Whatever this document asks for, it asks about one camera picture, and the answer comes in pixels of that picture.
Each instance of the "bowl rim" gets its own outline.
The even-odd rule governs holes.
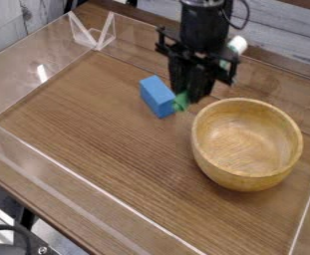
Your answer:
[[[250,103],[256,103],[256,104],[260,104],[265,107],[269,107],[277,114],[280,114],[286,120],[288,122],[290,123],[292,125],[292,128],[294,129],[294,132],[296,132],[296,135],[297,135],[297,150],[296,150],[296,154],[293,156],[293,158],[290,159],[288,165],[285,165],[282,168],[278,168],[278,169],[274,169],[272,170],[270,173],[266,173],[266,174],[261,174],[261,175],[253,175],[253,172],[252,173],[246,173],[246,172],[233,172],[230,168],[226,168],[226,167],[221,167],[211,159],[210,157],[206,156],[206,152],[203,151],[203,149],[201,148],[201,145],[199,145],[199,142],[198,142],[198,139],[197,139],[197,125],[198,125],[198,120],[199,118],[203,116],[203,114],[211,109],[214,108],[215,106],[218,105],[222,105],[222,104],[227,104],[229,102],[250,102]],[[270,104],[262,102],[262,101],[258,101],[258,100],[254,100],[254,99],[248,99],[248,98],[231,98],[231,99],[225,99],[225,100],[219,100],[214,103],[211,103],[210,105],[207,105],[201,111],[199,113],[197,114],[195,118],[194,118],[194,121],[193,121],[193,127],[191,127],[191,142],[194,143],[195,145],[195,148],[198,150],[198,152],[201,153],[203,159],[211,163],[219,170],[222,171],[226,171],[227,173],[230,173],[231,175],[235,175],[235,176],[241,176],[241,177],[252,177],[252,178],[262,178],[262,177],[269,177],[269,176],[274,176],[274,175],[278,175],[281,174],[282,172],[285,172],[288,169],[292,168],[292,166],[296,164],[296,162],[298,161],[300,159],[300,156],[302,154],[302,149],[304,149],[304,138],[302,138],[302,132],[300,130],[300,127],[296,123],[296,121],[289,117],[289,115],[282,111],[280,110],[277,107],[272,106]]]

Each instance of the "blue block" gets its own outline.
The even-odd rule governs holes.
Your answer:
[[[141,80],[141,96],[161,119],[174,114],[175,95],[158,76]]]

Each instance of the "cable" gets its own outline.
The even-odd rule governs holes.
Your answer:
[[[221,12],[222,12],[222,16],[227,22],[227,24],[234,28],[234,29],[238,29],[238,30],[242,30],[245,27],[246,27],[246,24],[249,22],[249,18],[250,18],[250,7],[249,7],[249,4],[246,2],[246,0],[239,0],[246,8],[246,17],[245,17],[245,21],[243,21],[243,24],[242,26],[237,26],[235,24],[231,23],[229,17],[226,16],[226,13],[225,13],[225,10],[222,8]]]

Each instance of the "wooden bowl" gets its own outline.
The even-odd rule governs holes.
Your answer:
[[[229,99],[197,115],[191,146],[202,171],[219,185],[258,191],[290,173],[302,152],[302,134],[293,119],[269,104]]]

